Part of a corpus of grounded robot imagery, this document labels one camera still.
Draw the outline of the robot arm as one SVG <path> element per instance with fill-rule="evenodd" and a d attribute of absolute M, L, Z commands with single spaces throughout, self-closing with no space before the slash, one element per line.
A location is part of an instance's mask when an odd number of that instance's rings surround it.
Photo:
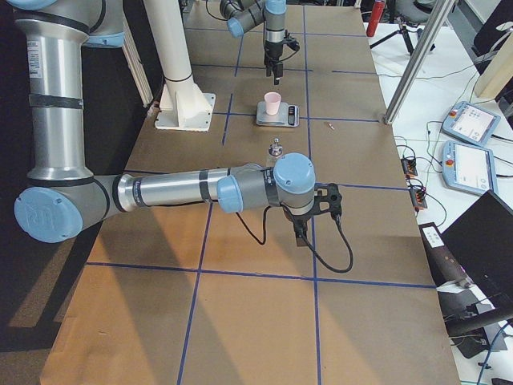
<path fill-rule="evenodd" d="M 296 237 L 317 215 L 312 162 L 304 155 L 279 156 L 276 165 L 133 177 L 94 176 L 87 168 L 83 136 L 81 48 L 121 47 L 123 1 L 6 1 L 26 36 L 29 105 L 34 128 L 30 187 L 14 201 L 18 225 L 38 241 L 57 243 L 137 208 L 218 203 L 226 213 L 282 207 Z M 215 95 L 193 79 L 179 1 L 143 1 L 164 70 L 164 123 L 157 128 L 207 131 Z M 234 37 L 264 23 L 266 75 L 282 76 L 282 46 L 295 43 L 285 30 L 286 1 L 238 2 L 228 14 Z"/>
<path fill-rule="evenodd" d="M 283 46 L 286 1 L 221 1 L 220 13 L 226 19 L 229 32 L 241 38 L 246 32 L 264 25 L 264 65 L 266 76 L 278 85 L 283 76 Z"/>

